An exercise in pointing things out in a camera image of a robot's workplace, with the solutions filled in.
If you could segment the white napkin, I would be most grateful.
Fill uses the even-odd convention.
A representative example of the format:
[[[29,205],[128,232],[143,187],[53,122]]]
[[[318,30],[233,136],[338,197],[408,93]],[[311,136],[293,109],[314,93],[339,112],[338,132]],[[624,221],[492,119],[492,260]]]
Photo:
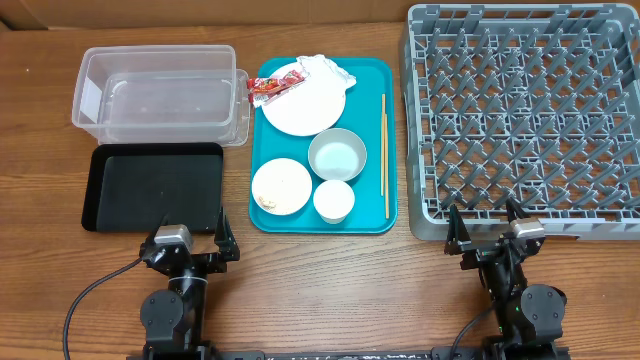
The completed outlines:
[[[299,56],[296,61],[308,74],[307,79],[324,89],[345,92],[356,83],[356,77],[322,54]]]

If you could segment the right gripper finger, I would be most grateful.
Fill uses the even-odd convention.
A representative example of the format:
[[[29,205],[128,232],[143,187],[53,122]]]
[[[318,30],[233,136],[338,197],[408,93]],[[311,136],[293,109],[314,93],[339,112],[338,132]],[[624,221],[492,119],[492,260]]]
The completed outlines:
[[[448,243],[466,243],[471,238],[456,205],[449,207],[449,230],[447,235]]]
[[[523,210],[520,204],[513,198],[506,200],[506,212],[509,221],[526,219],[528,214]]]

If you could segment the red snack wrapper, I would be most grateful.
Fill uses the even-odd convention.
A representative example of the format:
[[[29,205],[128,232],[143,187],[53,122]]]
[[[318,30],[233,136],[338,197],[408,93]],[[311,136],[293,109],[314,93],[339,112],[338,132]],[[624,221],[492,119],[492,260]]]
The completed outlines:
[[[302,84],[308,74],[305,71],[291,70],[282,77],[250,78],[247,82],[249,102],[261,107],[286,91]]]

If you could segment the white cup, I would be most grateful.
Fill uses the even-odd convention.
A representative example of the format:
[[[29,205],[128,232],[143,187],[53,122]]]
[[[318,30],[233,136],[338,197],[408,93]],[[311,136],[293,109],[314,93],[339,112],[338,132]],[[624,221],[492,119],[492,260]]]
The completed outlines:
[[[329,224],[341,223],[355,205],[355,193],[344,181],[322,182],[313,195],[313,205],[320,217]]]

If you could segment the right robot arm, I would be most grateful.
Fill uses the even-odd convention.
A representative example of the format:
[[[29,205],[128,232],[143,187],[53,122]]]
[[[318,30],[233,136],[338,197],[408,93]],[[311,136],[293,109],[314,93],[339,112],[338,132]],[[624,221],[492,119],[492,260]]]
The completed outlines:
[[[568,359],[569,350],[556,346],[563,336],[567,297],[560,289],[530,285],[522,263],[539,253],[546,240],[543,225],[512,199],[506,201],[510,229],[494,241],[474,241],[454,205],[449,207],[449,230],[444,252],[460,255],[460,268],[476,269],[491,304],[459,332],[447,349],[449,359]],[[465,334],[489,314],[500,333],[478,348],[461,350]]]

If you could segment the small white plate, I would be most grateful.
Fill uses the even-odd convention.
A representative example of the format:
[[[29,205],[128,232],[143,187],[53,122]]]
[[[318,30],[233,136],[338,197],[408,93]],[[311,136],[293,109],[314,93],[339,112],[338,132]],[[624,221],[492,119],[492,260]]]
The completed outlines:
[[[276,158],[261,165],[251,182],[251,194],[265,212],[286,216],[301,210],[312,192],[309,171],[298,161]]]

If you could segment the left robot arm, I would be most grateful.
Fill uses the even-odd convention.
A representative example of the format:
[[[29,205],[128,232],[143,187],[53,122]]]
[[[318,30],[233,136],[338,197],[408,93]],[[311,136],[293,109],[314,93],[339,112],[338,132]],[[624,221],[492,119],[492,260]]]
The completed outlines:
[[[208,276],[224,273],[240,250],[224,210],[219,211],[216,252],[195,253],[189,229],[162,219],[140,247],[147,267],[168,278],[168,287],[151,293],[140,309],[145,328],[145,359],[217,359],[211,342],[202,338]]]

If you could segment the grey bowl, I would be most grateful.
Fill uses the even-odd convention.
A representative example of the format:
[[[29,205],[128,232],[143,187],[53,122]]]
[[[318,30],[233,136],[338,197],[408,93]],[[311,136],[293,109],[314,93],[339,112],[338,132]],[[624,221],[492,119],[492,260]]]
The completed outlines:
[[[348,182],[364,169],[367,155],[364,142],[354,132],[330,128],[311,141],[308,162],[321,179]]]

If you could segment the large white plate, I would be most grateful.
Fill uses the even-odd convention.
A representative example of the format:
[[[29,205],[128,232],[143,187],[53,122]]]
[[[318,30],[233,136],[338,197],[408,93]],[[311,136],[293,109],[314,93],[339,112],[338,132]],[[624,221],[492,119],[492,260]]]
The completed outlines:
[[[275,72],[304,70],[297,62]],[[333,126],[346,106],[346,91],[324,89],[306,80],[261,106],[267,121],[277,130],[292,136],[312,136]]]

